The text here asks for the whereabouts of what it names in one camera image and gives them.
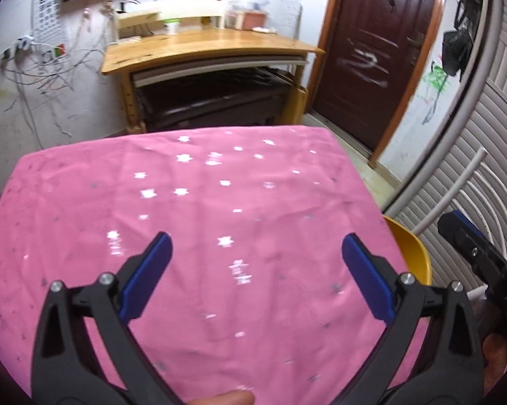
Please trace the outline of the right hand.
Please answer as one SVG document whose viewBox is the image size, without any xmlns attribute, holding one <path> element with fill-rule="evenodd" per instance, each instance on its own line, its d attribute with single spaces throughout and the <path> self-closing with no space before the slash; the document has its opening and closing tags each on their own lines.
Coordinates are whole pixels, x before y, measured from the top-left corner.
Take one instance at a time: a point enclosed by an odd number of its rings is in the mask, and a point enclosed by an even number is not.
<svg viewBox="0 0 507 405">
<path fill-rule="evenodd" d="M 484 391 L 489 392 L 507 369 L 507 338 L 489 334 L 482 345 L 485 358 Z"/>
</svg>

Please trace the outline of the left hand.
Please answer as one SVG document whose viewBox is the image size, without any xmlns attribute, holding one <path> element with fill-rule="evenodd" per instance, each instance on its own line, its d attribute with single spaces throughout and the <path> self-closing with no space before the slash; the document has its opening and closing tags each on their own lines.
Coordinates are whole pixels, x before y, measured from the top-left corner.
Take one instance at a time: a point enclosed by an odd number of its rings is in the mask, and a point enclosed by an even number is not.
<svg viewBox="0 0 507 405">
<path fill-rule="evenodd" d="M 236 389 L 213 397 L 195 399 L 188 405 L 254 405 L 255 395 L 249 390 Z"/>
</svg>

